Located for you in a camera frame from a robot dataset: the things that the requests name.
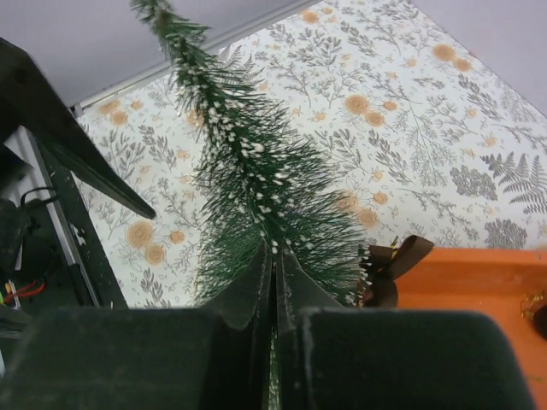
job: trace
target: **orange flower pattern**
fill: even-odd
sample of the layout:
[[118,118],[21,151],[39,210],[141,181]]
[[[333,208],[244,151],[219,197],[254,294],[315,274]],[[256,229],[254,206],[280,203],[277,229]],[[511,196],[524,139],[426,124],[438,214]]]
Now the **orange flower pattern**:
[[127,230],[127,242],[134,248],[141,248],[152,240],[154,227],[146,220],[135,222]]
[[149,265],[159,265],[163,262],[163,259],[165,258],[165,250],[161,245],[153,243],[146,247],[146,250],[144,252],[144,258]]
[[181,243],[182,241],[185,240],[185,234],[182,233],[181,231],[173,231],[169,235],[169,240],[172,243]]
[[456,58],[454,48],[448,44],[437,44],[433,47],[433,55],[442,62],[451,62]]
[[367,123],[371,126],[381,126],[384,124],[384,117],[376,111],[368,111],[365,113],[365,118],[367,119]]
[[317,21],[319,21],[319,16],[317,15],[317,13],[314,13],[313,11],[304,10],[301,13],[301,16],[302,16],[302,20],[304,20],[305,22],[309,24],[315,24]]
[[97,112],[102,115],[111,114],[120,107],[120,100],[113,100],[97,107]]
[[[218,57],[284,104],[298,138],[323,150],[343,194],[336,207],[367,240],[547,243],[547,120],[412,4],[321,2]],[[142,220],[79,182],[131,307],[193,303],[205,201],[193,175],[206,129],[195,111],[177,116],[176,100],[167,76],[79,117],[157,211]]]
[[365,96],[349,96],[345,99],[344,106],[352,114],[365,114],[368,110],[368,100]]
[[129,115],[127,115],[124,111],[114,111],[114,113],[110,115],[110,122],[114,126],[124,126],[127,123],[128,118]]

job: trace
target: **brown ribbon bow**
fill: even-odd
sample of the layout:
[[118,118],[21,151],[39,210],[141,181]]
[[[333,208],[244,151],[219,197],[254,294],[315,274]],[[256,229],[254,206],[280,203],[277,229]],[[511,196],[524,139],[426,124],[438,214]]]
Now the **brown ribbon bow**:
[[533,327],[536,332],[547,340],[547,305],[540,307],[533,315]]
[[412,269],[433,249],[433,242],[423,237],[407,237],[400,248],[371,245],[370,256],[362,262],[367,267],[369,281],[368,297],[365,306],[395,308],[398,301],[395,280]]

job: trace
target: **fern leaf pattern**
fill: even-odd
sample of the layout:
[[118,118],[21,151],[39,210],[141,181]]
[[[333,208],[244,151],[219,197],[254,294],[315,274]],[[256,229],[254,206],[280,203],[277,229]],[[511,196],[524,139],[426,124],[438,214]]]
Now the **fern leaf pattern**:
[[244,73],[244,81],[248,85],[257,86],[263,79],[260,78],[264,67],[256,67],[252,56],[247,56],[244,60],[242,45],[228,46],[221,50],[218,59],[221,62],[221,68],[228,68],[234,71]]
[[501,155],[485,155],[481,160],[492,171],[492,177],[499,178],[498,186],[504,194],[513,194],[509,203],[524,204],[524,214],[547,214],[547,173],[535,155],[532,166],[528,166],[526,154],[522,154],[515,165],[515,153],[510,152],[505,160]]

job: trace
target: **orange surface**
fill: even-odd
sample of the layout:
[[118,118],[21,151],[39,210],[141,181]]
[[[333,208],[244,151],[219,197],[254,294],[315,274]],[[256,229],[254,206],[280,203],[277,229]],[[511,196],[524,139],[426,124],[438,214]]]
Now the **orange surface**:
[[400,308],[491,316],[511,342],[536,403],[547,410],[547,341],[521,317],[525,295],[547,292],[547,251],[434,249],[397,288]]

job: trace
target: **white wall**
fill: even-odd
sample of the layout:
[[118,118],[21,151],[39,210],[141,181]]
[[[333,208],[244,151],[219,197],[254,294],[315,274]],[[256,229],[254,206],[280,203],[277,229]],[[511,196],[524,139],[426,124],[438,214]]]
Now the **white wall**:
[[[212,39],[300,0],[172,0]],[[547,114],[545,0],[414,0]],[[65,103],[78,103],[162,62],[128,0],[0,0],[0,37],[27,50]]]
[[[237,33],[301,0],[171,0],[211,27],[208,39]],[[26,50],[67,105],[163,62],[129,0],[0,0],[0,37]]]

